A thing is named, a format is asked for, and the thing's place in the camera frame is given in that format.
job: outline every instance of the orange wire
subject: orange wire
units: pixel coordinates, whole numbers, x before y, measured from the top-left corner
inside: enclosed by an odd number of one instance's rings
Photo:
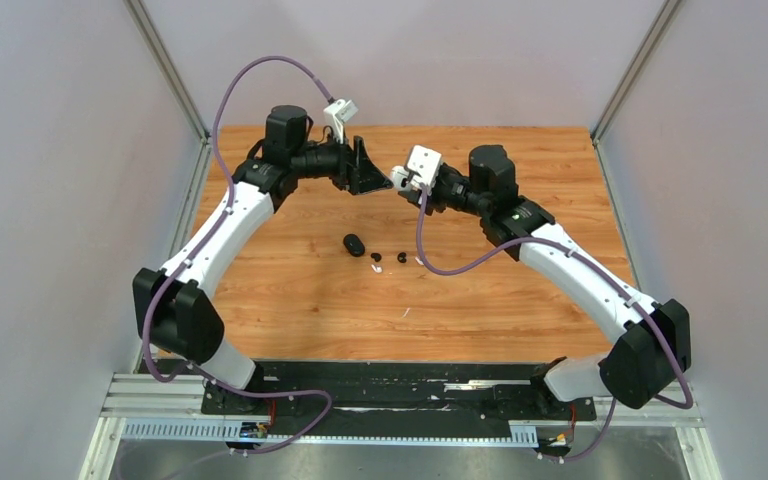
[[[574,403],[571,403],[571,404],[570,404],[570,412],[572,412],[572,418],[570,418],[570,428],[569,428],[569,430],[567,430],[567,431],[565,431],[565,432],[563,432],[563,433],[559,434],[559,435],[558,435],[557,437],[555,437],[555,438],[558,438],[558,437],[560,437],[561,435],[563,435],[564,437],[566,437],[567,435],[569,435],[570,437],[572,437],[572,438],[575,438],[575,421],[576,421],[576,413],[575,413],[575,404],[574,404]]]
[[[276,400],[272,400],[269,404],[269,425],[275,425],[275,412],[278,409]]]

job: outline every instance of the white object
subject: white object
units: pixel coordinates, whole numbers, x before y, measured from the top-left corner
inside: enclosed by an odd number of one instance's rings
[[[604,268],[578,246],[560,224],[546,224],[535,230],[532,236],[552,240],[567,248],[574,248],[579,255],[591,260],[606,272],[629,295],[638,298],[640,306],[647,313],[655,310],[652,306],[655,300],[652,297],[641,293]],[[572,298],[596,322],[611,344],[616,343],[617,339],[626,332],[626,322],[639,323],[643,320],[638,312],[626,306],[625,300],[613,287],[577,259],[568,257],[553,247],[537,243],[523,243],[519,258],[522,263],[543,274]]]
[[[562,402],[582,397],[606,397],[611,393],[599,375],[599,362],[606,354],[599,353],[584,358],[568,358],[555,365],[546,374],[546,386]]]
[[[322,110],[325,114],[325,124],[334,131],[337,143],[346,143],[346,123],[357,113],[358,108],[351,100],[339,99]]]
[[[408,154],[404,167],[408,175],[409,184],[417,190],[422,188],[423,185],[427,186],[430,190],[437,181],[437,171],[440,170],[442,163],[443,155],[440,152],[423,147],[422,145],[414,145],[410,154]]]
[[[254,361],[240,353],[222,337],[222,343],[210,360],[199,365],[202,370],[235,388],[246,388],[254,373]]]
[[[520,261],[563,290],[596,322],[611,344],[616,343],[627,331],[625,325],[628,322],[643,321],[642,315],[631,307],[634,302],[646,313],[651,314],[655,310],[652,297],[641,293],[602,266],[576,244],[560,224],[546,224],[535,230],[532,236],[559,243],[587,258],[631,296],[633,302],[625,301],[604,278],[571,254],[564,254],[554,247],[539,243],[523,243],[520,247]],[[566,359],[549,370],[545,377],[546,385],[563,402],[582,397],[610,396],[599,374],[599,362],[606,355],[601,353],[586,358]]]
[[[192,260],[192,265],[178,275],[177,280],[188,282],[195,280],[199,288],[213,298],[219,280],[234,261],[237,254],[246,244],[252,234],[272,217],[274,208],[268,194],[260,193],[256,186],[240,182],[234,185],[235,199],[231,205],[232,214],[211,237],[207,245],[201,249],[198,256]],[[216,220],[227,208],[228,192],[202,225],[199,231],[184,248],[163,264],[167,272],[172,272],[181,264],[193,247],[204,238]]]
[[[410,174],[402,165],[396,165],[390,170],[390,180],[393,182],[393,189],[398,192],[407,192],[413,189],[409,183]]]
[[[220,215],[228,209],[231,213],[219,230],[192,261],[187,260],[187,255],[192,252],[193,247],[207,235]],[[163,264],[162,268],[172,272],[182,262],[189,265],[176,279],[184,283],[193,280],[198,282],[199,288],[207,297],[213,298],[219,281],[237,253],[273,213],[272,199],[268,194],[260,193],[254,185],[237,183],[234,185],[234,203],[228,205],[226,191],[222,201],[204,225],[180,252]],[[223,338],[213,356],[200,367],[223,382],[237,388],[245,388],[254,373],[255,364]]]

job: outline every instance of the white bracket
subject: white bracket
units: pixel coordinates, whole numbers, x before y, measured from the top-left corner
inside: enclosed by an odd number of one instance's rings
[[[440,152],[422,145],[414,145],[405,165],[390,170],[390,180],[399,191],[419,190],[423,185],[430,191],[437,181],[437,172],[442,164],[443,155]]]
[[[351,100],[339,99],[331,103],[322,113],[325,114],[325,124],[334,131],[337,143],[346,143],[346,123],[355,116],[358,108]]]

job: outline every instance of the small black object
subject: small black object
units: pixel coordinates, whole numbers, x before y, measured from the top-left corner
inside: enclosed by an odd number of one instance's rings
[[[349,251],[349,254],[353,257],[361,257],[366,253],[366,247],[363,246],[363,242],[354,233],[350,233],[343,237],[343,246]]]

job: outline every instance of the metal floor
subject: metal floor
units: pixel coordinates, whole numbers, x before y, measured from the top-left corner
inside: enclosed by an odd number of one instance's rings
[[[596,429],[576,430],[577,449],[586,448]],[[224,444],[202,441],[123,441],[122,478],[156,480],[220,450]],[[556,465],[537,460],[521,448],[410,447],[299,444],[263,456],[221,457],[202,463],[176,480],[196,479],[393,480],[459,479],[689,479],[674,428],[612,427],[588,458]]]

